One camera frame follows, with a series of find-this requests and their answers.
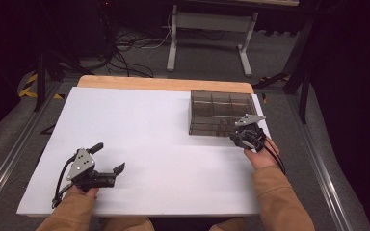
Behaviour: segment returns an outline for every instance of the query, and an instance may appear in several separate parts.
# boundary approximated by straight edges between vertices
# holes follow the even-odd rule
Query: white metal frame
[[[221,30],[232,32],[245,32],[245,42],[239,44],[238,52],[242,62],[246,76],[251,76],[251,66],[249,64],[246,50],[251,41],[254,25],[256,24],[258,13],[253,13],[252,16],[229,16],[206,13],[183,13],[178,10],[177,5],[173,6],[172,10],[172,34],[171,47],[168,56],[167,71],[172,72],[175,68],[176,57],[176,31],[177,28],[193,28],[204,30]]]

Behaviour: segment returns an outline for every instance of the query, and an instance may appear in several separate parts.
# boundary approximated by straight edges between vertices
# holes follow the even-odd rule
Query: hand
[[[264,141],[264,145],[266,145],[269,148],[269,150],[276,152],[274,154],[280,156],[280,151],[278,150],[278,147],[275,145],[272,139],[267,137],[266,140]],[[259,170],[263,167],[268,166],[278,167],[278,163],[276,162],[275,158],[273,158],[273,156],[264,147],[257,153],[254,153],[248,149],[245,149],[244,153],[251,161],[251,164],[253,165],[255,170]]]
[[[87,192],[83,192],[77,186],[73,185],[70,189],[68,189],[69,193],[76,193],[76,194],[82,194],[94,199],[97,199],[97,193],[100,190],[100,188],[91,188]]]

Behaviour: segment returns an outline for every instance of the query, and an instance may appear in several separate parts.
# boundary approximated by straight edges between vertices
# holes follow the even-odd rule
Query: gray carpet
[[[253,77],[246,78],[236,52],[237,41],[242,39],[243,34],[237,33],[225,33],[221,40],[217,41],[192,33],[184,33],[178,38],[177,59],[173,73],[166,71],[169,53],[167,43],[156,49],[134,48],[122,54],[129,63],[150,67],[155,76],[160,78],[257,83],[260,77],[273,76],[281,72],[295,42],[295,38],[288,35],[266,37],[263,33],[254,33],[248,49]],[[110,72],[106,67],[96,70],[95,73],[125,75],[123,72]],[[76,76],[67,75],[58,93],[67,94],[78,81],[74,77]],[[309,161],[303,134],[299,129],[300,124],[294,119],[295,112],[289,107],[286,96],[279,90],[281,85],[281,83],[276,83],[275,87],[271,87],[273,91],[266,93],[267,104],[261,101],[272,138],[281,149],[287,176],[298,198],[312,217],[316,230],[336,230],[329,207]],[[64,103],[65,100],[61,99],[50,101],[34,136],[30,139],[0,192],[0,230],[34,230],[42,222],[42,218],[27,218],[15,212],[24,193],[23,187],[33,174],[39,154],[49,139],[47,135],[40,135],[40,131],[57,121]],[[34,98],[22,97],[21,103],[0,123],[0,164],[11,150],[34,107]],[[325,162],[353,230],[370,230],[362,206],[334,158],[324,120],[312,90],[309,94],[307,122],[306,126],[314,139],[315,148]],[[247,218],[247,221],[250,230],[263,230],[259,216]],[[91,230],[98,230],[99,227],[97,219],[93,220]]]

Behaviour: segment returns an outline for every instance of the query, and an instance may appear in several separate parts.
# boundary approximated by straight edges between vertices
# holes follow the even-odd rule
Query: floor
[[[206,32],[208,37],[220,34]],[[281,72],[284,63],[296,41],[288,34],[274,34],[267,37],[262,32],[252,36],[248,49],[253,76],[246,78],[243,73],[236,45],[243,39],[243,34],[224,33],[219,40],[207,39],[193,32],[184,31],[178,38],[175,71],[166,71],[170,45],[166,42],[157,48],[132,48],[121,53],[128,63],[148,66],[156,78],[197,79],[247,82],[255,84],[263,76],[273,76]],[[83,64],[95,64],[97,61],[85,61]],[[147,69],[135,66],[143,72]],[[99,75],[124,76],[126,73],[112,66],[105,66],[94,71]],[[26,74],[19,88],[28,80]],[[61,84],[53,83],[55,93],[65,94],[76,86],[78,74],[68,74]],[[284,83],[275,83],[265,90],[255,90],[259,94],[261,107],[267,117],[272,138],[282,151],[288,178],[298,198],[308,210],[316,230],[370,230],[369,222],[357,200],[351,186],[342,174],[330,146],[322,113],[318,107],[314,91],[310,89],[306,118],[307,125],[297,119],[298,94],[284,95],[281,87]],[[7,168],[0,188],[0,230],[34,230],[42,218],[27,218],[16,214],[16,209],[27,186],[40,153],[50,139],[40,132],[56,123],[65,99],[51,99],[44,111],[33,113],[36,98],[22,97],[21,102],[0,123],[0,167],[8,156],[18,153],[12,160],[13,167]],[[28,140],[19,144],[17,139],[24,136],[23,129],[32,126]],[[326,180],[319,172],[327,173],[330,179],[327,192],[339,199],[338,204],[330,203],[331,194],[326,194]],[[339,217],[334,209],[342,207],[344,218]],[[249,230],[264,230],[259,216],[248,217]],[[95,218],[91,230],[98,230],[100,225]]]

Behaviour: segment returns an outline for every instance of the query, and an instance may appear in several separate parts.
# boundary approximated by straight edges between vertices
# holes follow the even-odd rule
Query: metal rail
[[[37,126],[41,116],[43,115],[44,110],[46,109],[47,105],[50,102],[50,99],[52,98],[52,95],[55,94],[60,84],[60,82],[53,82],[53,84],[50,86],[46,94],[47,100],[45,100],[45,102],[37,112],[34,112],[32,114],[19,138],[16,140],[16,143],[13,145],[13,148],[9,152],[8,157],[5,159],[2,166],[0,166],[0,192],[4,187],[6,181],[10,177],[14,167],[16,166],[17,161],[21,157],[25,146],[28,144],[31,135],[35,130],[35,127]]]
[[[332,219],[335,222],[335,226],[339,231],[352,231],[353,228],[345,215],[345,211],[341,205],[338,194],[335,191],[334,184],[330,179],[326,166],[324,165],[321,156],[314,148],[313,139],[308,130],[308,127],[302,124],[300,115],[297,113],[297,111],[299,110],[299,103],[297,102],[297,99],[293,95],[286,95],[286,99],[288,105],[290,106],[290,109],[293,112],[296,123],[299,125],[300,132],[304,137],[305,145],[310,157],[310,162],[313,166],[321,190],[323,191],[323,195],[326,199],[327,205],[329,206]]]

